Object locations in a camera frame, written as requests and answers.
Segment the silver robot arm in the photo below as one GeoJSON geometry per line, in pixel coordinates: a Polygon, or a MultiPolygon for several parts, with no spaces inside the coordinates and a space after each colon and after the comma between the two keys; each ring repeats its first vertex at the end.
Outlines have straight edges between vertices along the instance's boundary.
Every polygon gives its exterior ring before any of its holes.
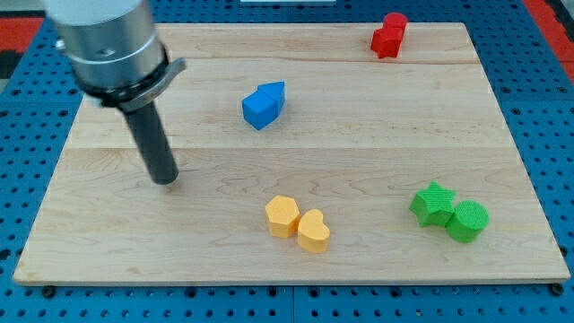
{"type": "Polygon", "coordinates": [[[57,50],[80,88],[124,116],[152,181],[169,185],[178,166],[155,107],[186,68],[171,60],[145,0],[44,0],[57,50]]]}

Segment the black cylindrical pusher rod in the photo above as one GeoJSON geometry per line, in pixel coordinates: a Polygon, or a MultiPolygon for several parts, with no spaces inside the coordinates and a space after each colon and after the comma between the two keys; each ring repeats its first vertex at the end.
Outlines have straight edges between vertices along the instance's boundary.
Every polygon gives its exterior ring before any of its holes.
{"type": "Polygon", "coordinates": [[[124,117],[152,181],[169,185],[178,177],[178,165],[153,102],[124,117]]]}

